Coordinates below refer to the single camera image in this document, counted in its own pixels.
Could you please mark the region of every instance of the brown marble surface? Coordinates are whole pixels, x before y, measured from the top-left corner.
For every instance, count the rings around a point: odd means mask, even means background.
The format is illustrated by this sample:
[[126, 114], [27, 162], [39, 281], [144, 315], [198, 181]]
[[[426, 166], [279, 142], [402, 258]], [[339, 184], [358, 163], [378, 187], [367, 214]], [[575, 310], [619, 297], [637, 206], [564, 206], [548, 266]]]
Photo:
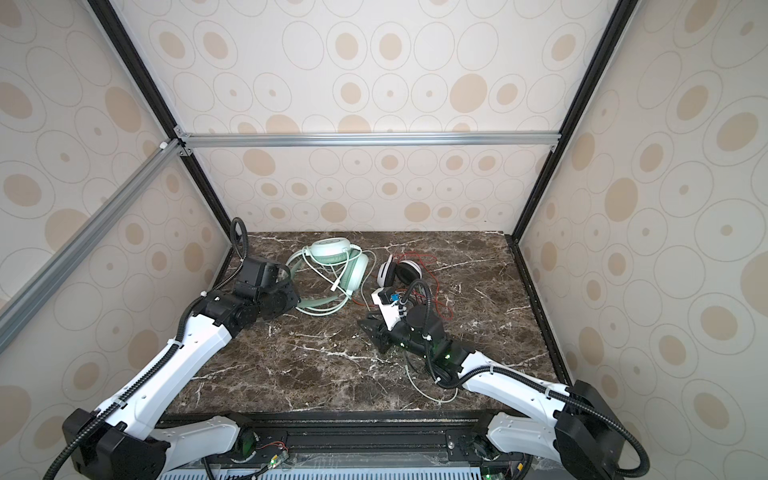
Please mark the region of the brown marble surface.
[[[525, 289], [504, 236], [496, 232], [300, 232], [252, 233], [250, 255], [285, 262], [322, 238], [343, 236], [373, 250], [379, 263], [390, 253], [434, 255], [428, 265], [440, 282], [438, 300], [453, 310], [445, 331], [485, 355], [542, 379], [554, 380], [552, 364], [531, 313]], [[434, 285], [432, 278], [427, 280]], [[304, 297], [328, 285], [311, 270], [295, 280]], [[363, 291], [370, 303], [376, 273]], [[356, 300], [362, 303], [357, 294]], [[347, 303], [338, 313], [311, 317], [293, 311], [269, 323], [258, 321], [214, 355], [168, 408], [169, 413], [285, 412], [304, 410], [401, 410], [502, 408], [486, 396], [460, 389], [438, 404], [411, 386], [400, 349], [380, 355], [361, 335], [364, 305]], [[423, 363], [411, 356], [419, 369]], [[413, 372], [416, 385], [436, 399], [453, 391]]]

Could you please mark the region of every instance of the ventilation grille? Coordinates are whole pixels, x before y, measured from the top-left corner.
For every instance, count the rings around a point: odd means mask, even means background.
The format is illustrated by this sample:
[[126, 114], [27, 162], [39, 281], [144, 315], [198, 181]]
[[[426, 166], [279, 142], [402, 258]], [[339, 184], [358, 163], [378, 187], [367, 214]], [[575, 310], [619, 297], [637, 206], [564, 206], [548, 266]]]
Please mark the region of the ventilation grille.
[[[214, 469], [216, 480], [226, 480], [252, 473], [253, 469]], [[182, 468], [163, 474], [160, 480], [207, 480], [202, 468]], [[273, 470], [259, 480], [480, 480], [480, 469], [474, 467], [423, 468], [295, 468]]]

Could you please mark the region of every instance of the black frame post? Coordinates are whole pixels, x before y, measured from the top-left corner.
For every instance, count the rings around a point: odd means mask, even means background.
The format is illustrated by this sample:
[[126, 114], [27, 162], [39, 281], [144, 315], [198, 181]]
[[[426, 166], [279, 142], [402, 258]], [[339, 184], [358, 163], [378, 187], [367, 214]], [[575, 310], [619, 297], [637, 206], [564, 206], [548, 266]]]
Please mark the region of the black frame post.
[[571, 378], [568, 375], [568, 369], [565, 368], [565, 362], [563, 356], [560, 353], [558, 344], [554, 340], [552, 328], [547, 319], [547, 315], [544, 312], [544, 308], [541, 305], [541, 300], [536, 293], [536, 287], [531, 279], [531, 274], [528, 272], [528, 267], [525, 265], [522, 252], [520, 251], [520, 240], [525, 233], [525, 229], [528, 228], [528, 224], [533, 218], [536, 207], [538, 206], [541, 198], [544, 196], [544, 192], [547, 190], [550, 180], [554, 171], [560, 164], [565, 150], [568, 148], [568, 144], [571, 142], [576, 127], [584, 115], [584, 111], [587, 109], [590, 99], [600, 82], [600, 79], [605, 72], [608, 62], [611, 60], [611, 56], [618, 45], [621, 35], [624, 33], [624, 29], [627, 27], [638, 0], [619, 0], [616, 4], [611, 19], [608, 21], [608, 25], [603, 32], [603, 36], [598, 43], [598, 47], [594, 52], [592, 61], [590, 61], [587, 67], [587, 73], [584, 74], [584, 78], [581, 80], [576, 96], [574, 97], [571, 107], [568, 109], [563, 125], [560, 128], [560, 141], [554, 151], [550, 152], [547, 156], [547, 160], [544, 162], [544, 166], [541, 169], [541, 173], [536, 179], [531, 195], [528, 196], [528, 200], [525, 202], [522, 214], [515, 225], [515, 230], [511, 236], [507, 236], [507, 242], [509, 248], [512, 250], [512, 255], [515, 257], [515, 263], [518, 266], [520, 272], [520, 280], [525, 285], [525, 291], [528, 294], [528, 298], [531, 301], [531, 310], [536, 318], [541, 334], [544, 337], [544, 341], [549, 350], [549, 356], [554, 367], [554, 373], [557, 375], [558, 380], [568, 385], [572, 385]]
[[[168, 138], [177, 138], [181, 146], [184, 147], [184, 139], [180, 138], [179, 132], [176, 129], [178, 125], [176, 119], [170, 112], [170, 108], [165, 103], [163, 95], [157, 88], [157, 84], [154, 83], [146, 65], [141, 60], [141, 56], [131, 41], [131, 37], [125, 30], [122, 22], [120, 22], [117, 12], [112, 8], [112, 4], [109, 0], [88, 0], [88, 3], [91, 5], [96, 18], [101, 23], [101, 27], [112, 42], [114, 49], [120, 55], [120, 59], [128, 69], [128, 73], [131, 74], [141, 94], [152, 109], [154, 116], [160, 122], [165, 134]], [[181, 156], [184, 166], [187, 168], [197, 188], [203, 194], [208, 207], [214, 213], [219, 225], [221, 225], [224, 232], [228, 232], [230, 229], [230, 217], [224, 209], [224, 205], [216, 195], [213, 186], [208, 181], [208, 177], [206, 177], [205, 172], [200, 167], [200, 163], [195, 158], [194, 153], [187, 148], [184, 148], [184, 152]]]

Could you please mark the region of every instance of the wall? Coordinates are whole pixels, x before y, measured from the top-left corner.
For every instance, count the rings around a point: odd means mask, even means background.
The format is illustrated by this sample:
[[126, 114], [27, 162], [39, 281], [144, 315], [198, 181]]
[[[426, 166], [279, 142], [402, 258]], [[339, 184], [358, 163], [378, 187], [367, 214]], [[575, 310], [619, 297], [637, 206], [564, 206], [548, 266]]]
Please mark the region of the wall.
[[511, 232], [546, 145], [198, 149], [251, 231]]
[[0, 2], [0, 308], [165, 136], [90, 15]]
[[557, 130], [603, 0], [120, 0], [196, 133]]
[[651, 478], [768, 471], [767, 18], [645, 2], [522, 241], [568, 369]]
[[[117, 392], [160, 351], [228, 247], [173, 161], [0, 355], [2, 480], [45, 473], [65, 446], [61, 422]], [[67, 472], [70, 462], [59, 478]]]

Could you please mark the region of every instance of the white and black headphones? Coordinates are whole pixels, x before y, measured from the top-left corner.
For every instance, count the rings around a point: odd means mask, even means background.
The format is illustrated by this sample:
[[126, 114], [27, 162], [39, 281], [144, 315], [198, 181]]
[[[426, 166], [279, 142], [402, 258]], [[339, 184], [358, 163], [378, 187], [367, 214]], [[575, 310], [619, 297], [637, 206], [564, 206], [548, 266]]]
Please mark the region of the white and black headphones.
[[382, 288], [392, 286], [395, 284], [396, 277], [405, 285], [410, 285], [413, 280], [422, 278], [422, 269], [413, 260], [400, 260], [396, 262], [394, 257], [390, 255], [387, 261], [379, 267], [376, 282]]
[[[296, 309], [311, 316], [325, 316], [341, 310], [355, 290], [362, 285], [369, 263], [368, 257], [362, 249], [357, 245], [352, 245], [344, 237], [317, 240], [309, 247], [304, 247], [291, 255], [286, 265], [290, 266], [296, 259], [300, 259], [300, 261], [290, 267], [291, 278], [305, 263], [331, 284], [332, 292], [337, 290], [341, 292], [340, 295], [336, 294], [319, 299], [302, 299]], [[334, 276], [335, 279], [331, 280], [326, 275]], [[341, 300], [341, 302], [331, 307], [320, 308], [337, 300]]]

